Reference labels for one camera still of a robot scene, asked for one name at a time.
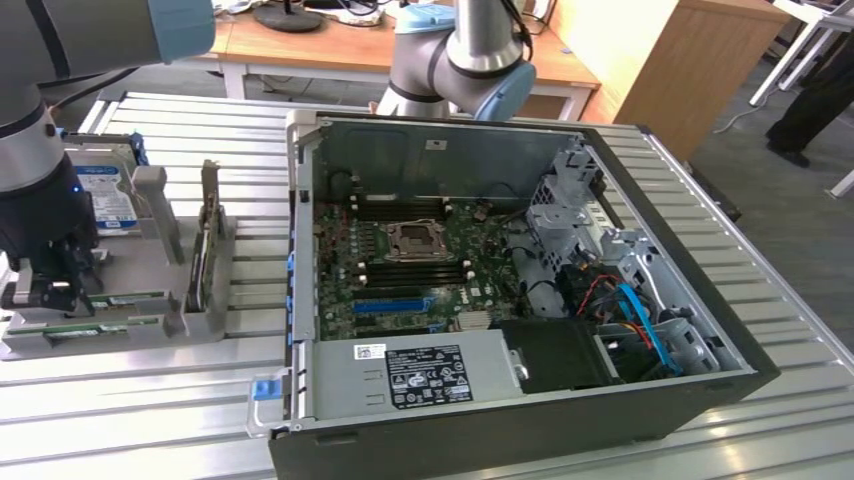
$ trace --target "slatted metal platform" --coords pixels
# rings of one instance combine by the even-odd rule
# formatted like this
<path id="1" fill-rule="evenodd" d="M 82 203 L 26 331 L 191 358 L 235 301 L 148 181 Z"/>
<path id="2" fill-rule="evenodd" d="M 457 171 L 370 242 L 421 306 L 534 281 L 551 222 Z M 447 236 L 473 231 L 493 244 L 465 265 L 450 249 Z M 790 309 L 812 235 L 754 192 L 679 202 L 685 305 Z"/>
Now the slatted metal platform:
<path id="1" fill-rule="evenodd" d="M 223 203 L 239 218 L 227 339 L 2 363 L 0 478 L 275 475 L 266 440 L 247 438 L 244 423 L 250 379 L 283 362 L 283 129 L 292 107 L 152 94 L 95 105 L 82 130 L 146 136 L 151 163 L 167 166 L 179 215 L 198 212 L 203 160 L 223 167 Z M 850 353 L 655 139 L 633 127 L 598 130 L 784 373 L 746 401 L 709 411 L 663 441 L 455 478 L 850 478 Z M 614 192 L 609 198 L 633 226 L 627 206 Z M 643 405 L 631 408 L 643 415 Z"/>

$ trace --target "blue pcie slot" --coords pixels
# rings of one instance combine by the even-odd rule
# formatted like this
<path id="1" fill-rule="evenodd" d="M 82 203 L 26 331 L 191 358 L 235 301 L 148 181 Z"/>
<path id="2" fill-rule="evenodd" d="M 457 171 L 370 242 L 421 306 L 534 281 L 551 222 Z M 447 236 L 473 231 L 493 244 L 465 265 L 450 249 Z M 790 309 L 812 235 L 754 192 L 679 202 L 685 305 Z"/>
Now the blue pcie slot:
<path id="1" fill-rule="evenodd" d="M 431 297 L 411 300 L 374 300 L 354 303 L 353 313 L 426 313 L 433 307 Z"/>

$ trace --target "shoe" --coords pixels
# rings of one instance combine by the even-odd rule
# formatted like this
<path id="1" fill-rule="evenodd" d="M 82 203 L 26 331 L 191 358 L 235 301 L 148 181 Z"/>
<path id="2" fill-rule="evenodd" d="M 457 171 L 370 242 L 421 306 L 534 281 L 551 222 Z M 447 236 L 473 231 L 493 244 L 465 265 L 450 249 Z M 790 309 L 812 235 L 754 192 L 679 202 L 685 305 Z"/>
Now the shoe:
<path id="1" fill-rule="evenodd" d="M 800 166 L 801 168 L 810 168 L 810 159 L 806 158 L 801 150 L 786 150 L 769 142 L 766 148 L 784 158 L 789 163 Z"/>

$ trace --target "motherboard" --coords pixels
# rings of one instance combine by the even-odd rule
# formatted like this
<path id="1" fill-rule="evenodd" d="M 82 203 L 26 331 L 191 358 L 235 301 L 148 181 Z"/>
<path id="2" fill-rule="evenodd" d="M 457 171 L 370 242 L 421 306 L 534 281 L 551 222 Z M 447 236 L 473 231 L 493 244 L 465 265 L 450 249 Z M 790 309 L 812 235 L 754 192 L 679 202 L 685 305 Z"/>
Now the motherboard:
<path id="1" fill-rule="evenodd" d="M 486 329 L 525 315 L 506 248 L 523 210 L 507 212 L 483 200 L 318 205 L 322 340 Z"/>

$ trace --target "blue latch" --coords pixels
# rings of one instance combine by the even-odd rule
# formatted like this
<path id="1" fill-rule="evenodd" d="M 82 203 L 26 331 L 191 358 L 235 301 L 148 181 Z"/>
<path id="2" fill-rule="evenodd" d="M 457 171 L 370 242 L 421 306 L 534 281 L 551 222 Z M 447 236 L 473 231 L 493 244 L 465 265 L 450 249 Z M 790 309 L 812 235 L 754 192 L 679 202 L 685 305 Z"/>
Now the blue latch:
<path id="1" fill-rule="evenodd" d="M 252 400 L 278 400 L 282 398 L 282 380 L 258 380 L 252 384 Z"/>

